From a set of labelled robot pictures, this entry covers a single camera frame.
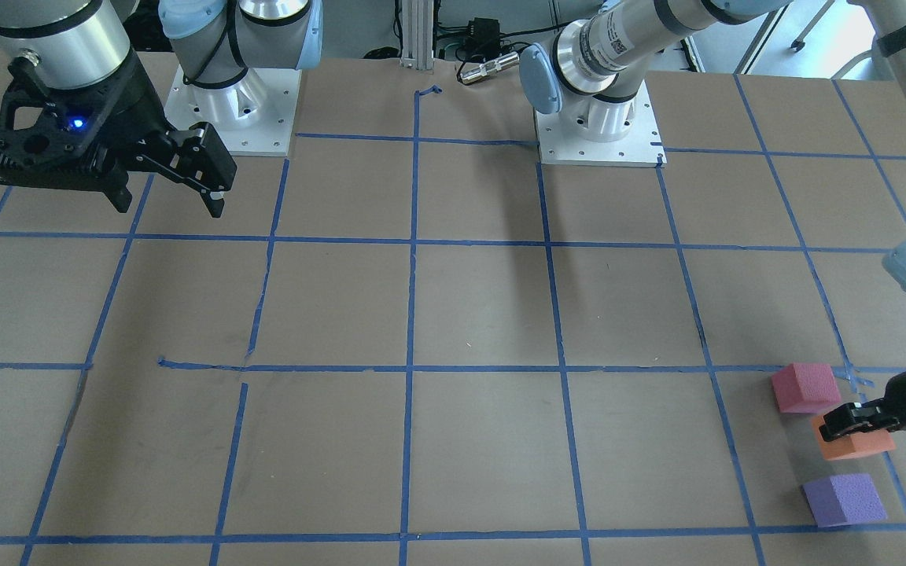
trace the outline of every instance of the pink foam block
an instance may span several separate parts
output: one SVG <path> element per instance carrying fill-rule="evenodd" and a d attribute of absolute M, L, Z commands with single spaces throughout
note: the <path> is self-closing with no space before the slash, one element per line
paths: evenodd
<path fill-rule="evenodd" d="M 826 363 L 792 363 L 771 376 L 771 386 L 783 413 L 819 413 L 841 404 L 834 370 Z"/>

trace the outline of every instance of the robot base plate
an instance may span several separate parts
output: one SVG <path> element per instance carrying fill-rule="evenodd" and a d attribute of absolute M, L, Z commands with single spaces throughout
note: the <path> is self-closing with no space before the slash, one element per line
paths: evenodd
<path fill-rule="evenodd" d="M 241 130 L 220 129 L 219 136 L 233 155 L 285 157 L 292 141 L 302 72 L 291 68 L 255 68 L 252 71 L 258 72 L 266 83 L 271 92 L 268 104 L 273 107 L 262 108 L 263 118 L 254 125 Z M 183 70 L 178 67 L 163 110 L 171 124 L 186 130 L 204 119 L 192 107 L 183 82 Z"/>
<path fill-rule="evenodd" d="M 643 85 L 635 97 L 639 111 L 627 135 L 616 142 L 594 142 L 580 137 L 574 124 L 563 124 L 564 112 L 536 114 L 540 162 L 547 165 L 601 165 L 608 167 L 655 167 L 666 165 L 659 126 L 655 122 L 648 89 Z"/>

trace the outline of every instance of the purple foam block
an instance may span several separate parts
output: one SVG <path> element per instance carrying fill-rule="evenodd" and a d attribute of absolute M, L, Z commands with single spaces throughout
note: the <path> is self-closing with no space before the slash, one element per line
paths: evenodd
<path fill-rule="evenodd" d="M 880 494 L 867 473 L 824 477 L 810 481 L 802 490 L 817 527 L 874 523 L 887 518 Z"/>
<path fill-rule="evenodd" d="M 834 370 L 826 363 L 792 363 L 771 376 L 771 386 L 783 413 L 819 413 L 841 404 Z"/>

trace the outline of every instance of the power adapter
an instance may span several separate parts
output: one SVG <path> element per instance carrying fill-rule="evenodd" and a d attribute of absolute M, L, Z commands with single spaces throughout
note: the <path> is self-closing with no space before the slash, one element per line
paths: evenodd
<path fill-rule="evenodd" d="M 499 21 L 492 18 L 474 18 L 467 23 L 467 37 L 463 48 L 467 54 L 482 55 L 492 61 L 503 54 L 501 51 Z"/>

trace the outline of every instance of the foam block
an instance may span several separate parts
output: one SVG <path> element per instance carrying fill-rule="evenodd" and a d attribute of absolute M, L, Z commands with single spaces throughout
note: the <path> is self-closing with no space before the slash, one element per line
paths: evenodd
<path fill-rule="evenodd" d="M 849 460 L 852 458 L 865 458 L 873 454 L 881 454 L 897 448 L 893 437 L 885 430 L 873 432 L 857 432 L 837 440 L 827 442 L 820 434 L 820 425 L 823 425 L 823 415 L 817 415 L 810 420 L 813 434 L 816 434 L 816 443 L 820 446 L 820 453 L 824 460 Z"/>
<path fill-rule="evenodd" d="M 783 413 L 819 413 L 841 404 L 834 370 L 826 363 L 792 363 L 771 376 L 771 386 Z"/>
<path fill-rule="evenodd" d="M 880 494 L 867 473 L 824 477 L 810 481 L 802 490 L 817 527 L 874 523 L 887 518 Z"/>

